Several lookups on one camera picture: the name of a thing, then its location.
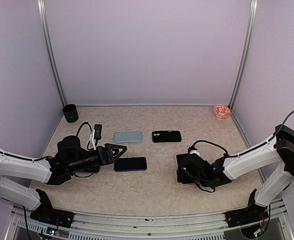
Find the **metal corner post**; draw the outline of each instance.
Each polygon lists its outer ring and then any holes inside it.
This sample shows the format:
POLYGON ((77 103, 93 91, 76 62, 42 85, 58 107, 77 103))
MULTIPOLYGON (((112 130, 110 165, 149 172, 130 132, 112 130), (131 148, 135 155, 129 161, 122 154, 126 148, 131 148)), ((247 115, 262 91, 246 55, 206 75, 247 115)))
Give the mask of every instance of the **metal corner post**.
POLYGON ((250 14, 249 14, 249 20, 248 20, 248 26, 247 26, 247 33, 246 33, 246 38, 245 38, 245 45, 244 45, 243 51, 242 51, 240 66, 239 66, 239 70, 237 73, 236 84, 233 89, 231 100, 229 103, 230 109, 233 109, 235 102, 236 102, 236 99, 237 99, 237 96, 239 94, 243 74, 245 71, 245 67, 246 67, 246 63, 247 63, 247 59, 248 59, 248 55, 249 55, 251 39, 252 39, 254 25, 255 25, 255 21, 256 21, 257 7, 258 7, 258 0, 251 0, 251 7, 250 7, 250 14))
POLYGON ((49 58, 50 65, 51 65, 52 74, 53 74, 53 77, 54 77, 54 80, 55 80, 55 84, 56 84, 56 87, 57 87, 57 90, 58 90, 58 94, 59 94, 61 104, 64 107, 64 106, 67 105, 67 100, 66 100, 63 88, 62 88, 62 84, 61 84, 61 81, 60 81, 60 78, 59 78, 56 61, 55 61, 55 58, 54 58, 54 55, 53 55, 53 50, 52 50, 52 45, 51 45, 51 40, 50 40, 49 27, 48 27, 48 22, 47 22, 45 2, 44 2, 44 0, 37 0, 37 4, 38 4, 40 22, 41 22, 43 34, 44 34, 44 37, 45 37, 46 49, 47 49, 48 58, 49 58))

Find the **robotic arm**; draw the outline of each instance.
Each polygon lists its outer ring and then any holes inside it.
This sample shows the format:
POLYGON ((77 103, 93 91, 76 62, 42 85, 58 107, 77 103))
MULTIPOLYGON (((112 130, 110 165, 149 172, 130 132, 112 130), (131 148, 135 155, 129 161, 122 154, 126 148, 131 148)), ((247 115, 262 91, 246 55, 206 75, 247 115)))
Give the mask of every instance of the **robotic arm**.
MULTIPOLYGON (((90 139, 96 140, 101 132, 93 131, 90 139)), ((44 191, 29 189, 5 176, 36 180, 48 185, 61 185, 71 179, 75 172, 95 169, 114 163, 127 150, 126 146, 105 144, 85 150, 80 146, 80 139, 74 135, 65 137, 57 144, 55 157, 45 159, 28 158, 11 154, 0 148, 0 197, 32 210, 30 217, 40 222, 70 227, 73 213, 54 209, 44 191)))
POLYGON ((248 206, 226 213, 229 227, 259 221, 268 217, 268 205, 294 180, 294 131, 285 125, 276 127, 276 133, 265 141, 234 156, 226 154, 213 164, 200 157, 192 146, 189 154, 178 165, 178 179, 182 183, 194 182, 198 186, 215 187, 229 184, 250 171, 280 163, 267 181, 255 189, 248 206))

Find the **phone case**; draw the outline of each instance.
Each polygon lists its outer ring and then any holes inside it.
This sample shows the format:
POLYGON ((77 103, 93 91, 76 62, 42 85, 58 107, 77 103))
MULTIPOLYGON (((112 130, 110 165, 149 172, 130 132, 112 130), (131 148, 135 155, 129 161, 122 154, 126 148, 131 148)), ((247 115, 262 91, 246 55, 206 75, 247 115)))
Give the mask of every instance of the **phone case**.
POLYGON ((152 141, 154 143, 178 143, 181 142, 181 134, 179 131, 153 131, 152 141))
POLYGON ((142 131, 118 131, 113 135, 115 144, 141 143, 142 140, 142 131))

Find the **phone screen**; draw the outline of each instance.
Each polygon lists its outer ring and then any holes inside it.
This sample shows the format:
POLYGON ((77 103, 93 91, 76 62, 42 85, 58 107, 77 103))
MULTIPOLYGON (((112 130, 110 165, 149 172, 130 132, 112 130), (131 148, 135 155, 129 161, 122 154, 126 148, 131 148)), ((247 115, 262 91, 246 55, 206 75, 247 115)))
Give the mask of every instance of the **phone screen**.
POLYGON ((115 162, 116 172, 143 171, 147 170, 147 159, 145 157, 124 157, 115 162))

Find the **bowl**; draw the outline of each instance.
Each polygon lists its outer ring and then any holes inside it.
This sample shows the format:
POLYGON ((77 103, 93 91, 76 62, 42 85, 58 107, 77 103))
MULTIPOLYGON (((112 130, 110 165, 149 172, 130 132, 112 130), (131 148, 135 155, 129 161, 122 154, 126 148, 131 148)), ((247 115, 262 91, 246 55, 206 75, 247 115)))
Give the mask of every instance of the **bowl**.
POLYGON ((213 107, 213 112, 215 113, 217 119, 226 119, 231 114, 230 108, 222 104, 215 105, 213 107))

